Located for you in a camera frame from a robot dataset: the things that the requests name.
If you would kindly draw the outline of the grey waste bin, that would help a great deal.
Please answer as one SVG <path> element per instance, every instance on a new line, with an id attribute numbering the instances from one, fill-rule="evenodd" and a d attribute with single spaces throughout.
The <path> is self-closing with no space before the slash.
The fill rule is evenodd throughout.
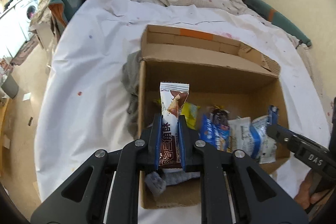
<path id="1" fill-rule="evenodd" d="M 1 78 L 1 89 L 3 92 L 14 99 L 19 91 L 19 86 L 12 75 L 3 75 Z"/>

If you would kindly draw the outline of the yellow snack bag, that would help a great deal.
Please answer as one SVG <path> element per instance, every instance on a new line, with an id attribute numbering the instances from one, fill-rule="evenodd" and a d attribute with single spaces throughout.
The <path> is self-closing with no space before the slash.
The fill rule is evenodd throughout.
<path id="1" fill-rule="evenodd" d="M 178 118 L 184 115 L 189 128 L 194 129 L 197 121 L 199 106 L 185 102 L 181 96 L 167 100 L 154 100 L 162 107 L 162 131 L 175 135 L 178 131 Z"/>

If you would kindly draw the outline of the white brown chocolate wafer bar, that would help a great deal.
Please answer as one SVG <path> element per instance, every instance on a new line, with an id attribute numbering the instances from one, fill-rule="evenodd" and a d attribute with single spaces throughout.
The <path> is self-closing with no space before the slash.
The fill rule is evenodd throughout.
<path id="1" fill-rule="evenodd" d="M 162 133 L 159 166 L 177 166 L 181 162 L 178 120 L 189 95 L 189 84 L 161 82 Z"/>

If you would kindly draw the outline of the white blue snack packet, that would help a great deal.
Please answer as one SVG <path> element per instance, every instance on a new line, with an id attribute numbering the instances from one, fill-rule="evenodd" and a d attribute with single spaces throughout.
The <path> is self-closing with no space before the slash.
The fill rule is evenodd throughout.
<path id="1" fill-rule="evenodd" d="M 268 126 L 277 124 L 278 108 L 270 105 L 267 115 L 254 119 L 250 124 L 250 133 L 254 139 L 252 159 L 260 164 L 268 164 L 276 161 L 276 141 L 266 133 Z"/>

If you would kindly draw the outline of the brown cardboard box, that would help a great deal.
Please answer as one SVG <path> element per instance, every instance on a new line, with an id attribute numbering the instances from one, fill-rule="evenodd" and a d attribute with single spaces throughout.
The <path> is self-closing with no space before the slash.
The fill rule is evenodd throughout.
<path id="1" fill-rule="evenodd" d="M 238 41 L 185 28 L 148 25 L 141 37 L 138 119 L 143 130 L 154 119 L 151 103 L 161 82 L 189 84 L 187 102 L 205 109 L 219 106 L 231 118 L 252 119 L 279 110 L 288 125 L 279 81 L 280 65 Z"/>

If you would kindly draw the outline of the white printed bed sheet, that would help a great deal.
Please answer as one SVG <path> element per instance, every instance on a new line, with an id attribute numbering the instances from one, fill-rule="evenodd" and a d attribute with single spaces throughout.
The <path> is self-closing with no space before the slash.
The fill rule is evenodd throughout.
<path id="1" fill-rule="evenodd" d="M 327 145 L 329 128 L 317 92 L 290 36 L 252 15 L 163 7 L 130 0 L 86 0 L 66 26 L 52 60 L 35 137 L 41 205 L 31 223 L 308 223 L 293 199 L 312 153 L 278 144 L 276 161 L 260 164 L 243 150 L 218 151 L 199 139 L 200 178 L 153 196 L 144 179 L 153 121 L 138 129 L 129 115 L 122 66 L 141 51 L 148 25 L 185 28 L 238 40 L 280 65 L 288 125 Z M 326 167 L 335 174 L 333 166 Z"/>

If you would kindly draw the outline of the white red snack bar wrapper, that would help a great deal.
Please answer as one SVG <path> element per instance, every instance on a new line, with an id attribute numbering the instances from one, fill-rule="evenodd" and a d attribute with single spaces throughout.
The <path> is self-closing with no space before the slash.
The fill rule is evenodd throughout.
<path id="1" fill-rule="evenodd" d="M 240 149 L 248 156 L 253 154 L 254 138 L 250 132 L 250 117 L 236 118 L 228 121 L 231 136 L 232 151 Z"/>

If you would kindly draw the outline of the white washing machine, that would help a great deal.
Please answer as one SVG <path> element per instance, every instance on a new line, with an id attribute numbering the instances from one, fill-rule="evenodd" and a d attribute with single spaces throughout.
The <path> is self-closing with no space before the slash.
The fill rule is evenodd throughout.
<path id="1" fill-rule="evenodd" d="M 31 32 L 29 31 L 31 19 L 38 9 L 38 0 L 20 0 L 15 5 L 15 11 L 19 20 L 19 25 L 25 36 L 25 40 L 31 39 Z"/>

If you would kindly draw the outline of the white black large snack bag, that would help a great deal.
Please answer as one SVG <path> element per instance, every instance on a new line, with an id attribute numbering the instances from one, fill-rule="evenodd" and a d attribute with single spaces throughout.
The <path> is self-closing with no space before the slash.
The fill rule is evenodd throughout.
<path id="1" fill-rule="evenodd" d="M 199 172 L 185 172 L 182 169 L 160 169 L 145 176 L 144 182 L 153 196 L 160 196 L 168 186 L 175 186 L 200 178 Z"/>

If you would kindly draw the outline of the green orange cushion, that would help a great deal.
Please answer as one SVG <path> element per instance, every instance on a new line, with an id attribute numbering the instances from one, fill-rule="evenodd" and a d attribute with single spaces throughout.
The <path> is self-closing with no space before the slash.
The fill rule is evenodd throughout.
<path id="1" fill-rule="evenodd" d="M 280 27 L 288 34 L 295 36 L 301 44 L 305 44 L 308 47 L 312 46 L 311 40 L 294 23 L 272 6 L 262 0 L 243 0 L 243 2 L 248 8 L 271 22 L 273 25 Z"/>

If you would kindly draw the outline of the blue yellow cartoon snack packet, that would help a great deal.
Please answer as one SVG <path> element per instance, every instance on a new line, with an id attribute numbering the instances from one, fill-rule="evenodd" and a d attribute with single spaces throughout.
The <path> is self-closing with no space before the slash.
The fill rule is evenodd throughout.
<path id="1" fill-rule="evenodd" d="M 213 145 L 219 151 L 230 151 L 230 127 L 222 124 L 214 124 L 205 114 L 202 116 L 199 137 L 201 140 Z"/>

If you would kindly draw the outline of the dark grey cloth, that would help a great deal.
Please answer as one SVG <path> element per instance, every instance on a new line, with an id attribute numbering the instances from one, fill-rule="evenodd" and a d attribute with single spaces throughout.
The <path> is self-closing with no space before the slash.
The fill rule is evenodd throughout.
<path id="1" fill-rule="evenodd" d="M 130 94 L 130 102 L 127 108 L 129 115 L 135 115 L 138 112 L 139 70 L 141 61 L 141 51 L 133 52 L 127 56 L 126 63 L 122 66 L 121 82 L 125 90 Z"/>

